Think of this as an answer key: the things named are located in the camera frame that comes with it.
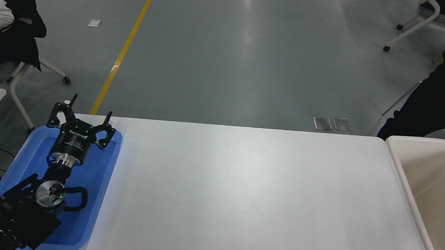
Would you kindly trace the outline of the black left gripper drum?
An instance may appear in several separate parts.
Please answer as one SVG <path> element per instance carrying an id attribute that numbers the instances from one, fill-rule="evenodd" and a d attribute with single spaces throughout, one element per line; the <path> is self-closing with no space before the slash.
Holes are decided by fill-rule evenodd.
<path id="1" fill-rule="evenodd" d="M 57 159 L 59 155 L 66 154 L 75 158 L 74 163 L 84 163 L 89 149 L 97 140 L 93 125 L 75 119 L 73 122 L 63 123 L 59 130 L 49 156 Z"/>

